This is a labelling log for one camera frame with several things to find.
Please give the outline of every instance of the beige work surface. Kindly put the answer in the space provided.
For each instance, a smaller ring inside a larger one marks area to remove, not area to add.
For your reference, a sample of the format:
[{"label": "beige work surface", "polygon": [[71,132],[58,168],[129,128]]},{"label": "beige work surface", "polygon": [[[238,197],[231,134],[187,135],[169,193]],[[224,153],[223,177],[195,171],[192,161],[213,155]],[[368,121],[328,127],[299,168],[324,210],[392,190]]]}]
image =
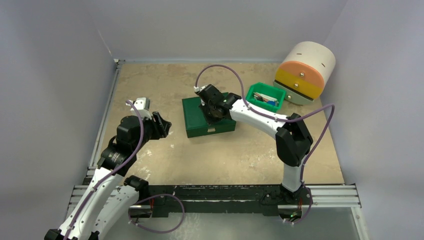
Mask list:
[{"label": "beige work surface", "polygon": [[[138,153],[137,162],[127,176],[136,175],[153,185],[202,184],[278,184],[283,179],[283,163],[277,156],[275,140],[242,122],[235,131],[187,138],[182,99],[196,97],[193,86],[197,74],[209,64],[144,64],[123,65],[102,149],[116,135],[120,120],[130,115],[126,100],[151,99],[150,111],[159,112],[172,122],[168,137],[149,141]],[[228,63],[239,73],[245,91],[263,82],[272,85],[276,63]],[[213,67],[206,70],[199,85],[213,84],[221,92],[241,94],[237,78],[229,70]],[[321,107],[318,99],[311,105],[298,106],[283,102],[279,114],[305,115]],[[320,112],[305,119],[314,143],[326,123]],[[330,132],[327,131],[304,172],[308,184],[344,183]]]}]

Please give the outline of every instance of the stained surface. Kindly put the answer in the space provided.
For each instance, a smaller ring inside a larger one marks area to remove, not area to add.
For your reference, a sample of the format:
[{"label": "stained surface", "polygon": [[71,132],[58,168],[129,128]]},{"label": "stained surface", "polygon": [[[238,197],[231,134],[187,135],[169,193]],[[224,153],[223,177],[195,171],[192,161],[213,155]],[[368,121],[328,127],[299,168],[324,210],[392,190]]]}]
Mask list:
[{"label": "stained surface", "polygon": [[[139,97],[151,99],[150,111],[157,111],[172,122],[169,136],[148,142],[138,153],[138,161],[129,175],[147,179],[155,185],[182,184],[277,184],[283,179],[283,163],[277,156],[275,141],[267,134],[242,122],[233,132],[187,138],[181,99],[195,97],[193,86],[197,74],[209,64],[145,64],[127,63],[122,67],[113,99],[102,149],[116,134],[122,117],[130,114],[125,101]],[[240,74],[245,91],[262,82],[271,85],[277,63],[229,63]],[[240,84],[228,70],[210,68],[200,78],[199,85],[213,84],[221,92],[241,93]],[[284,102],[279,114],[305,115],[321,107],[317,100],[298,106]],[[314,139],[325,123],[320,112],[305,120]],[[330,132],[307,163],[306,183],[343,183],[343,177]]]}]

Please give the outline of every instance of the gray wall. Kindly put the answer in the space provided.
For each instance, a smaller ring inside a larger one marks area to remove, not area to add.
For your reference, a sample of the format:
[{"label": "gray wall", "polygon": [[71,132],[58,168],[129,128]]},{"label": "gray wall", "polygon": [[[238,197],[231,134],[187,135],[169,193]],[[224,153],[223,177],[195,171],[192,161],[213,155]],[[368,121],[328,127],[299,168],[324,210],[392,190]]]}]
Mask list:
[{"label": "gray wall", "polygon": [[323,43],[347,0],[90,0],[114,58],[282,61]]},{"label": "gray wall", "polygon": [[0,1],[1,239],[62,223],[114,68],[83,1]]},{"label": "gray wall", "polygon": [[344,179],[374,239],[424,239],[424,2],[349,0],[325,41],[322,95]]}]

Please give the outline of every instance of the purple cable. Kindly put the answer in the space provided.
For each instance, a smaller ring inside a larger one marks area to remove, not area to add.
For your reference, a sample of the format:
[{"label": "purple cable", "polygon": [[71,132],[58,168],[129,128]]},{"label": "purple cable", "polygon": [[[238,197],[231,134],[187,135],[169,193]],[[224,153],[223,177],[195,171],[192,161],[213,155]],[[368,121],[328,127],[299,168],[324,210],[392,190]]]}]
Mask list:
[{"label": "purple cable", "polygon": [[[243,85],[242,79],[240,78],[239,74],[237,74],[237,72],[236,72],[236,71],[234,71],[234,70],[233,70],[231,67],[229,67],[229,66],[226,66],[226,65],[223,65],[223,64],[212,64],[212,65],[209,65],[209,66],[207,66],[207,67],[203,68],[203,70],[202,70],[202,71],[200,71],[200,72],[199,72],[199,74],[197,75],[196,82],[195,82],[195,84],[194,84],[194,86],[195,86],[195,87],[197,87],[197,86],[198,86],[199,79],[200,79],[200,76],[202,75],[202,73],[203,73],[206,69],[209,69],[209,68],[212,68],[212,67],[222,67],[222,68],[225,68],[225,69],[230,70],[230,71],[231,71],[231,72],[232,72],[232,73],[233,73],[233,74],[237,77],[238,81],[240,82],[240,86],[241,86],[241,98],[243,99],[243,102],[244,102],[244,104],[248,107],[248,109],[249,109],[249,110],[251,110],[252,112],[254,112],[254,113],[258,114],[258,115],[261,115],[261,116],[263,116],[263,117],[266,117],[266,118],[269,118],[269,119],[274,120],[274,117],[273,117],[273,116],[268,115],[268,114],[266,114],[266,113],[262,113],[262,112],[260,112],[260,111],[257,111],[256,109],[254,109],[253,107],[251,107],[251,106],[250,106],[250,104],[249,104],[249,103],[248,103],[248,101],[246,100],[246,96],[245,96],[245,87],[244,87],[244,85]],[[311,207],[312,207],[312,204],[313,204],[311,190],[310,190],[309,188],[307,188],[307,187],[306,187],[305,182],[303,181],[305,165],[306,165],[306,162],[308,161],[309,157],[312,155],[312,153],[313,153],[313,152],[315,151],[315,149],[318,147],[318,144],[320,144],[321,140],[323,139],[324,134],[326,133],[326,131],[327,131],[327,129],[328,129],[328,127],[329,127],[329,125],[330,125],[330,121],[331,121],[331,119],[333,118],[334,111],[335,111],[335,105],[334,105],[334,103],[327,104],[327,105],[325,105],[325,106],[323,106],[323,107],[320,107],[320,108],[318,108],[318,109],[316,109],[316,110],[314,110],[314,111],[312,111],[312,112],[310,112],[310,113],[308,113],[308,114],[306,114],[306,115],[303,115],[303,116],[298,117],[298,118],[295,118],[295,119],[285,119],[285,118],[277,118],[277,119],[276,119],[276,120],[277,120],[277,121],[279,121],[279,122],[285,122],[285,123],[295,123],[295,122],[298,122],[298,121],[304,120],[304,119],[306,119],[306,118],[309,118],[310,116],[315,115],[315,114],[317,114],[317,113],[319,113],[319,112],[321,112],[321,111],[323,111],[324,109],[327,109],[327,108],[331,108],[331,112],[330,112],[330,115],[328,116],[327,123],[325,124],[324,129],[323,129],[323,130],[322,130],[322,132],[321,132],[321,135],[319,135],[318,140],[316,140],[315,145],[314,145],[314,146],[312,147],[312,149],[309,151],[309,154],[305,157],[305,160],[303,161],[302,167],[301,167],[301,169],[300,169],[300,182],[301,182],[302,186],[303,186],[304,188],[306,188],[306,190],[307,190],[307,191],[308,191],[308,193],[309,193],[309,207],[307,208],[307,210],[306,210],[305,214],[303,215],[303,217],[302,217],[302,218],[300,218],[299,220],[297,220],[296,222],[292,222],[292,224],[294,224],[294,223],[296,223],[296,224],[297,224],[297,223],[300,223],[300,222],[301,222],[301,221],[302,221],[302,220],[303,220],[303,219],[304,219],[304,218],[305,218],[305,217],[309,214],[309,212],[310,212],[310,210],[311,210]]]},{"label": "purple cable", "polygon": [[[97,188],[106,180],[108,179],[110,176],[112,176],[113,174],[115,174],[116,172],[118,172],[121,168],[123,168],[136,154],[137,152],[140,150],[140,147],[142,146],[142,141],[143,141],[143,136],[144,136],[144,126],[143,126],[143,118],[142,116],[140,116],[139,111],[137,110],[137,108],[134,106],[134,104],[130,101],[127,100],[126,101],[127,104],[129,104],[131,106],[132,109],[134,109],[135,114],[138,117],[138,120],[140,121],[140,140],[138,141],[137,146],[135,147],[134,152],[132,152],[132,154],[118,167],[116,167],[113,171],[111,171],[110,173],[108,173],[106,176],[104,176],[102,179],[100,179],[95,185],[94,185],[94,189],[97,191]],[[72,218],[72,221],[70,221],[69,224],[69,229],[66,231],[63,239],[67,240],[69,235],[71,234],[71,229],[73,228],[75,222],[77,221],[78,216],[80,216],[82,210],[84,209],[84,207],[87,205],[88,201],[90,200],[90,198],[93,196],[94,191],[90,191],[87,196],[85,197],[85,199],[81,202],[81,205],[79,206],[78,210],[75,212],[75,215]]]},{"label": "purple cable", "polygon": [[134,205],[144,203],[145,201],[148,201],[148,200],[150,200],[150,199],[154,199],[154,198],[157,198],[157,197],[160,197],[160,196],[167,196],[167,197],[174,198],[174,199],[175,199],[175,200],[179,203],[179,205],[181,205],[181,209],[182,209],[182,216],[181,216],[181,220],[179,221],[179,223],[178,223],[178,224],[177,224],[174,228],[172,228],[172,229],[170,229],[170,230],[166,230],[166,231],[159,231],[159,230],[154,230],[154,229],[151,229],[151,228],[148,228],[148,227],[142,226],[142,225],[140,225],[140,224],[138,224],[138,223],[133,222],[133,220],[131,219],[130,211],[128,211],[128,218],[129,218],[129,221],[130,221],[132,224],[134,224],[135,226],[137,226],[137,227],[139,227],[139,228],[141,228],[141,229],[144,229],[144,230],[146,230],[146,231],[149,231],[149,232],[155,233],[155,234],[167,234],[167,233],[170,233],[170,232],[172,232],[172,231],[176,230],[177,228],[179,228],[179,227],[180,227],[180,225],[183,223],[184,216],[186,215],[186,212],[185,212],[185,210],[184,210],[183,202],[182,202],[180,199],[178,199],[178,197],[176,197],[176,196],[174,196],[174,195],[171,195],[171,194],[162,193],[162,194],[158,194],[158,195],[150,196],[150,197],[148,197],[148,198],[145,198],[145,199],[143,199],[143,200],[140,200],[140,201],[138,201],[138,202],[134,203]]}]

